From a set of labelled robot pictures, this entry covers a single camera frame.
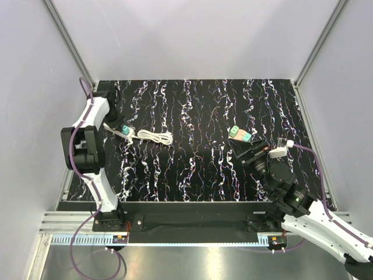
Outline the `teal plug adapter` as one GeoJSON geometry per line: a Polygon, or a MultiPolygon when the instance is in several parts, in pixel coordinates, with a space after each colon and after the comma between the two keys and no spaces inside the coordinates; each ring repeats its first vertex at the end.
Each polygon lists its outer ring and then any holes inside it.
{"type": "Polygon", "coordinates": [[[246,133],[246,134],[242,137],[242,140],[243,140],[244,142],[249,142],[249,141],[251,140],[251,137],[252,137],[251,134],[246,133]]]}

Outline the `blue plug adapter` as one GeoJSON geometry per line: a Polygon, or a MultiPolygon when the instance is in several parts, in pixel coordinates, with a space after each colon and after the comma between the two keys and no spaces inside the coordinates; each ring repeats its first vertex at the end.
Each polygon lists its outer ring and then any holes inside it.
{"type": "Polygon", "coordinates": [[[128,127],[127,125],[124,125],[121,130],[121,134],[125,137],[131,137],[133,134],[133,129],[128,127]]]}

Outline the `pink round power socket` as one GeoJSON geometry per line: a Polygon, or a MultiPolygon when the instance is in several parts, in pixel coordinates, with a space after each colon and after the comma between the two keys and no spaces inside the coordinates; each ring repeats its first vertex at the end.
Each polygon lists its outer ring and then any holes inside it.
{"type": "Polygon", "coordinates": [[[232,139],[236,139],[236,140],[239,140],[239,141],[242,141],[242,137],[248,132],[246,132],[245,130],[243,129],[239,129],[239,132],[237,134],[237,136],[235,138],[232,138],[232,139]]]}

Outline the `green USB charger cube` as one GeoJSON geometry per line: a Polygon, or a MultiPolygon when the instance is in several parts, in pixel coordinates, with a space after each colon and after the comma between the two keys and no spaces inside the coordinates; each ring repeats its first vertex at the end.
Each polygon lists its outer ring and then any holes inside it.
{"type": "Polygon", "coordinates": [[[231,138],[235,138],[237,136],[239,132],[239,127],[234,125],[231,127],[230,131],[229,131],[229,137],[231,138]]]}

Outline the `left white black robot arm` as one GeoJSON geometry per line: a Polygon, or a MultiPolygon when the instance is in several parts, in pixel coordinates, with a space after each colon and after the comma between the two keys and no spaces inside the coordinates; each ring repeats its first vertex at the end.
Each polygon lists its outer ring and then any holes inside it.
{"type": "Polygon", "coordinates": [[[61,130],[66,166],[83,180],[96,203],[92,213],[95,232],[120,231],[126,223],[125,212],[105,173],[105,150],[98,133],[104,124],[114,131],[123,127],[117,110],[121,97],[118,87],[118,82],[106,82],[97,91],[87,93],[81,116],[61,130]]]}

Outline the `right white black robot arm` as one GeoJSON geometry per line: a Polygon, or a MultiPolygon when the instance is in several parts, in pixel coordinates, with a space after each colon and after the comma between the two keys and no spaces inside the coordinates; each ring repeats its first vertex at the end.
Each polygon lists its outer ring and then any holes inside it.
{"type": "Polygon", "coordinates": [[[330,211],[325,192],[318,198],[297,184],[295,174],[280,161],[290,148],[301,149],[301,145],[286,138],[280,138],[274,149],[263,139],[247,142],[229,138],[228,144],[241,164],[256,175],[276,207],[264,218],[269,230],[293,232],[334,256],[356,279],[372,279],[372,237],[330,211]]]}

